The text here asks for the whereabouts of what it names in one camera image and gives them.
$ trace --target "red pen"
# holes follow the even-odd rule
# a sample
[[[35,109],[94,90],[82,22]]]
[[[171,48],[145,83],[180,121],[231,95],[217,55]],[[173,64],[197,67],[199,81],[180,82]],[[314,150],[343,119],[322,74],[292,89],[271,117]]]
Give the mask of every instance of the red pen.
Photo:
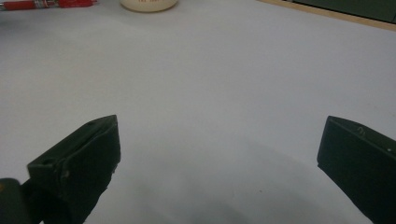
[[[49,7],[91,7],[97,0],[33,0],[0,3],[0,10],[25,10]]]

